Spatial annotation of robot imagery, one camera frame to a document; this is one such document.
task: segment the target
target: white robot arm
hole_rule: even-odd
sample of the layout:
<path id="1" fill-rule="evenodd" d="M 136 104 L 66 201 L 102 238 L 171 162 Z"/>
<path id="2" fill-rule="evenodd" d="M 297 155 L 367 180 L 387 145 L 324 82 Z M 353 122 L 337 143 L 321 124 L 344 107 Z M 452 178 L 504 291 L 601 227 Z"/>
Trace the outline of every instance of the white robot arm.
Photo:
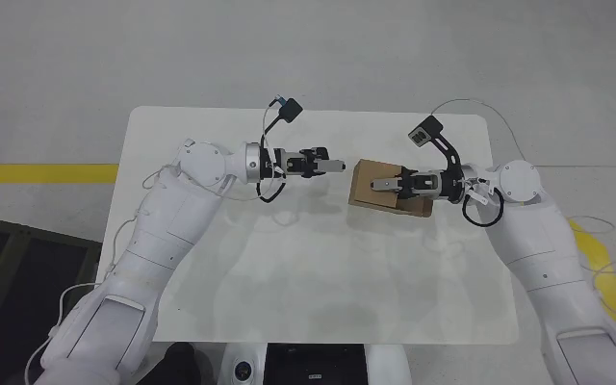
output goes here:
<path id="1" fill-rule="evenodd" d="M 175 268 L 203 236 L 236 179 L 310 177 L 342 171 L 323 147 L 274 150 L 258 143 L 235 153 L 187 140 L 143 200 L 130 243 L 104 282 L 66 316 L 40 360 L 37 384 L 118 384 L 139 366 L 154 337 L 161 295 Z"/>
<path id="2" fill-rule="evenodd" d="M 580 268 L 567 219 L 544 191 L 539 172 L 526 161 L 483 169 L 461 165 L 443 125 L 429 116 L 410 134 L 417 146 L 432 142 L 448 168 L 376 179 L 376 191 L 398 198 L 426 196 L 462 203 L 463 215 L 485 227 L 502 262 L 520 280 L 543 329 L 542 350 L 557 385 L 616 384 L 616 328 Z M 482 223 L 466 213 L 474 202 Z"/>

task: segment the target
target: cardboard box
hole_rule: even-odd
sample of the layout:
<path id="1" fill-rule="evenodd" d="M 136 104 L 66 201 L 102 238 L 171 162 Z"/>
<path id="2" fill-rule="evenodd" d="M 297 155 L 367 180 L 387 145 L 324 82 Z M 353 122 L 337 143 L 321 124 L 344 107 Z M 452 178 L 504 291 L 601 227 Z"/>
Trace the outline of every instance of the cardboard box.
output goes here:
<path id="1" fill-rule="evenodd" d="M 432 200 L 416 197 L 398 199 L 395 192 L 374 192 L 370 183 L 374 179 L 393 178 L 402 171 L 401 166 L 360 159 L 353 170 L 348 204 L 369 209 L 414 217 L 430 217 Z"/>

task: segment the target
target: table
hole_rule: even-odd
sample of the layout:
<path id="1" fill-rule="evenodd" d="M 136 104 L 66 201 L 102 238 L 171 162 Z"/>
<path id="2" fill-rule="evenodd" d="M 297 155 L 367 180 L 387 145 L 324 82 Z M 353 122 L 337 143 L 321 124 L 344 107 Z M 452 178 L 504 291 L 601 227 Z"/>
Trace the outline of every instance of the table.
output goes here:
<path id="1" fill-rule="evenodd" d="M 263 110 L 139 107 L 131 113 L 98 278 L 114 234 L 146 191 L 141 181 L 171 161 L 185 138 L 235 150 L 258 141 Z M 225 200 L 180 264 L 160 303 L 155 341 L 510 344 L 518 336 L 509 271 L 460 205 L 436 202 L 431 218 L 347 205 L 360 158 L 419 169 L 446 166 L 436 148 L 406 134 L 426 114 L 304 111 L 279 123 L 273 146 L 327 146 L 347 171 L 290 178 L 271 204 Z M 492 164 L 485 120 L 439 115 L 463 163 Z M 234 196 L 254 196 L 240 183 Z M 118 253 L 133 224 L 117 238 Z"/>

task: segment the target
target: concrete floor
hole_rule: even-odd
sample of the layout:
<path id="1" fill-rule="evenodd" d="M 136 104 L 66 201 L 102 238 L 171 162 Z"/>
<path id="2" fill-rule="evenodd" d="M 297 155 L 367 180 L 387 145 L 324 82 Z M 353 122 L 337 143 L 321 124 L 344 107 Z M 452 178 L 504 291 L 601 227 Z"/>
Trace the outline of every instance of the concrete floor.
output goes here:
<path id="1" fill-rule="evenodd" d="M 6 0 L 0 163 L 116 163 L 139 105 L 261 108 L 280 92 L 312 110 L 429 112 L 476 97 L 567 215 L 616 221 L 615 15 L 612 0 Z M 520 156 L 488 109 L 444 112 L 483 115 L 495 161 Z M 112 193 L 3 185 L 0 218 L 100 241 Z M 416 383 L 549 384 L 514 292 L 517 344 L 413 346 Z"/>

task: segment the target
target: yellow floor line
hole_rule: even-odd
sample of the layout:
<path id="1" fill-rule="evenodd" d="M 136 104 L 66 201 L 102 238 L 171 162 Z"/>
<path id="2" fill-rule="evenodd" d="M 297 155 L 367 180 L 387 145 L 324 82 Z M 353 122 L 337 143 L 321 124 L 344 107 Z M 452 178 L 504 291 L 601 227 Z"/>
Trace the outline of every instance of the yellow floor line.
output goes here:
<path id="1" fill-rule="evenodd" d="M 115 183 L 118 165 L 0 165 L 0 183 Z"/>
<path id="2" fill-rule="evenodd" d="M 581 226 L 572 220 L 569 220 L 569 224 L 575 230 L 577 248 L 581 251 L 588 260 L 588 268 L 592 270 L 599 270 L 603 266 L 609 264 L 609 254 L 607 247 L 599 242 L 592 234 L 581 233 L 583 231 Z M 597 276 L 597 289 L 602 293 L 603 300 L 612 309 L 616 308 L 616 274 L 612 274 L 614 271 L 612 267 L 604 270 L 607 274 L 599 274 Z M 616 321 L 616 314 L 611 312 L 605 305 L 603 306 L 607 314 Z"/>

